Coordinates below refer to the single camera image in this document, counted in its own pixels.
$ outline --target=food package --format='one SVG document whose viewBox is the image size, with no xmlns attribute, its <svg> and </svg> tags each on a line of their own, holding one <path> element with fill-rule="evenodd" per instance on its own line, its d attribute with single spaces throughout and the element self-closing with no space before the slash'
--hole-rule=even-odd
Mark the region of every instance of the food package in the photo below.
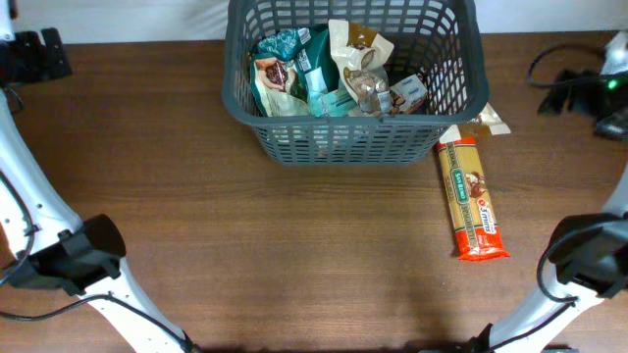
<svg viewBox="0 0 628 353">
<path fill-rule="evenodd" d="M 307 81 L 308 92 L 328 93 L 338 89 L 340 74 L 330 55 L 330 32 L 312 30 L 312 39 L 296 55 Z"/>
<path fill-rule="evenodd" d="M 379 117 L 393 108 L 389 78 L 384 68 L 352 71 L 346 77 L 347 90 L 353 91 L 363 113 Z"/>
<path fill-rule="evenodd" d="M 606 61 L 602 75 L 615 75 L 628 71 L 628 30 L 622 30 L 606 44 Z"/>
<path fill-rule="evenodd" d="M 409 76 L 391 87 L 391 115 L 412 114 L 425 101 L 428 89 L 417 75 Z"/>
<path fill-rule="evenodd" d="M 312 34 L 318 34 L 309 28 L 287 29 L 266 37 L 257 43 L 257 53 L 272 53 L 281 61 L 296 58 L 296 55 L 304 48 Z"/>
<path fill-rule="evenodd" d="M 491 104 L 473 118 L 469 123 L 460 126 L 450 126 L 441 136 L 440 143 L 448 143 L 462 139 L 464 136 L 490 136 L 510 133 L 510 127 L 504 123 Z"/>
<path fill-rule="evenodd" d="M 271 53 L 257 54 L 250 69 L 251 91 L 265 117 L 310 114 L 305 75 L 294 60 L 284 62 Z"/>
<path fill-rule="evenodd" d="M 338 66 L 340 80 L 359 103 L 357 93 L 347 80 L 355 72 L 369 72 L 389 59 L 394 45 L 375 30 L 343 20 L 329 20 L 332 58 Z"/>
<path fill-rule="evenodd" d="M 462 261 L 510 255 L 504 250 L 473 137 L 437 143 L 453 229 Z"/>
<path fill-rule="evenodd" d="M 357 107 L 343 85 L 330 93 L 309 92 L 308 103 L 315 117 L 347 117 L 349 111 Z"/>
</svg>

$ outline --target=wood grain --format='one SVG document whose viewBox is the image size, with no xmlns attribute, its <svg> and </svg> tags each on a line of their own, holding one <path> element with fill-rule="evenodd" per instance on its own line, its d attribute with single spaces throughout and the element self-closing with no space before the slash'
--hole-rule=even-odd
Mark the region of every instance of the wood grain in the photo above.
<svg viewBox="0 0 628 353">
<path fill-rule="evenodd" d="M 136 278 L 204 347 L 349 349 L 466 341 L 534 287 L 555 225 L 597 212 L 626 144 L 576 115 L 537 117 L 525 82 L 546 45 L 602 45 L 610 33 L 483 36 L 491 103 L 508 136 L 480 154 L 512 257 L 454 255 L 434 155 L 409 168 L 285 168 L 223 108 L 223 42 L 70 46 L 72 77 L 20 89 L 17 125 L 62 197 L 123 232 Z M 539 67 L 595 67 L 564 55 Z M 36 314 L 75 300 L 3 288 L 1 310 Z M 557 339 L 583 352 L 628 346 L 628 296 L 585 313 Z M 129 352 L 95 311 L 0 322 L 3 352 Z"/>
</svg>

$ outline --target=black cable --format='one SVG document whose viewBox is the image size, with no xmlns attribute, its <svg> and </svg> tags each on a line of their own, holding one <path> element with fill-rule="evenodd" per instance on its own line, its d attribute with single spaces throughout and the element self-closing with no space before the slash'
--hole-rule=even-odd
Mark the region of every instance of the black cable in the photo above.
<svg viewBox="0 0 628 353">
<path fill-rule="evenodd" d="M 16 115 L 17 113 L 20 113 L 21 111 L 24 110 L 25 104 L 24 101 L 22 100 L 22 97 L 20 97 L 20 94 L 18 94 L 18 92 L 15 91 L 15 89 L 11 88 L 11 87 L 4 87 L 4 91 L 11 93 L 11 95 L 13 96 L 13 99 L 18 102 L 18 109 L 11 111 L 12 115 Z"/>
<path fill-rule="evenodd" d="M 16 314 L 10 314 L 10 313 L 5 313 L 5 312 L 0 312 L 0 318 L 3 319 L 7 319 L 7 320 L 13 320 L 13 321 L 18 321 L 18 322 L 23 322 L 23 323 L 33 323 L 33 322 L 39 322 L 39 321 L 44 321 L 44 320 L 48 320 L 51 318 L 54 318 L 58 315 L 67 313 L 71 310 L 74 310 L 80 306 L 82 306 L 83 304 L 87 304 L 91 301 L 94 300 L 107 300 L 110 301 L 112 303 L 118 304 L 121 307 L 131 311 L 132 313 L 141 316 L 143 319 L 147 320 L 148 322 L 150 322 L 151 324 L 155 325 L 156 327 L 162 329 L 165 333 L 167 333 L 172 339 L 174 339 L 184 350 L 185 348 L 185 339 L 179 337 L 176 333 L 174 333 L 171 329 L 169 329 L 168 327 L 166 327 L 164 324 L 160 323 L 159 321 L 157 321 L 156 319 L 150 317 L 148 314 L 145 314 L 137 309 L 135 309 L 133 306 L 125 303 L 124 301 L 117 299 L 111 295 L 107 295 L 107 294 L 99 294 L 99 295 L 94 295 L 94 296 L 90 296 L 88 298 L 85 299 L 81 299 L 78 302 L 72 303 L 68 306 L 65 306 L 61 309 L 57 309 L 51 313 L 48 314 L 43 314 L 43 315 L 38 315 L 38 316 L 25 316 L 25 315 L 16 315 Z"/>
<path fill-rule="evenodd" d="M 504 346 L 514 342 L 514 341 L 518 341 L 520 339 L 526 338 L 528 336 L 531 336 L 533 334 L 535 334 L 536 332 L 538 332 L 539 330 L 543 329 L 544 327 L 546 327 L 547 325 L 551 324 L 551 322 L 553 322 L 554 320 L 556 320 L 559 316 L 561 316 L 564 312 L 566 312 L 570 307 L 574 306 L 573 303 L 569 303 L 569 304 L 565 304 L 562 307 L 560 307 L 560 309 L 558 309 L 555 313 L 553 313 L 549 318 L 547 318 L 545 321 L 543 321 L 542 323 L 540 323 L 537 327 L 535 328 L 531 328 L 530 330 L 518 334 L 514 337 L 508 338 L 507 340 L 505 340 L 504 342 L 498 343 L 496 345 L 494 345 L 493 347 L 490 347 L 488 350 L 484 351 L 484 353 L 494 353 L 496 350 L 503 348 Z"/>
<path fill-rule="evenodd" d="M 595 83 L 595 82 L 600 82 L 600 81 L 607 81 L 611 79 L 628 78 L 628 74 L 614 74 L 614 75 L 583 76 L 579 78 L 566 79 L 559 82 L 535 81 L 532 78 L 532 73 L 534 71 L 534 68 L 537 66 L 537 64 L 539 64 L 539 62 L 541 62 L 543 58 L 545 58 L 547 55 L 558 50 L 578 50 L 578 51 L 587 52 L 589 54 L 596 55 L 600 57 L 601 59 L 604 59 L 605 57 L 604 49 L 601 49 L 598 47 L 593 47 L 593 46 L 584 45 L 584 44 L 577 44 L 577 43 L 554 44 L 544 49 L 534 59 L 534 61 L 532 61 L 532 64 L 530 64 L 530 69 L 528 69 L 528 82 L 530 82 L 531 85 L 538 88 L 556 88 L 556 87 L 561 87 L 561 86 L 566 86 L 566 85 L 581 85 L 581 84 L 589 84 L 589 83 Z"/>
<path fill-rule="evenodd" d="M 4 175 L 2 171 L 0 171 L 0 181 L 2 181 L 2 183 L 7 187 L 7 190 L 9 190 L 9 193 L 15 199 L 16 203 L 18 204 L 18 207 L 20 207 L 20 210 L 22 211 L 22 214 L 24 215 L 24 220 L 26 222 L 25 236 L 28 237 L 26 250 L 22 252 L 22 255 L 19 257 L 18 264 L 14 266 L 13 268 L 11 268 L 9 271 L 7 271 L 7 273 L 3 275 L 2 278 L 0 278 L 0 286 L 2 286 L 11 278 L 11 276 L 15 273 L 15 271 L 17 271 L 19 268 L 21 268 L 24 265 L 24 262 L 30 255 L 30 252 L 32 251 L 32 247 L 35 243 L 35 233 L 37 232 L 37 228 L 32 223 L 32 216 L 30 215 L 30 212 L 28 211 L 28 207 L 26 206 L 24 200 L 22 199 L 18 191 L 16 191 L 15 187 L 9 182 L 9 179 Z"/>
</svg>

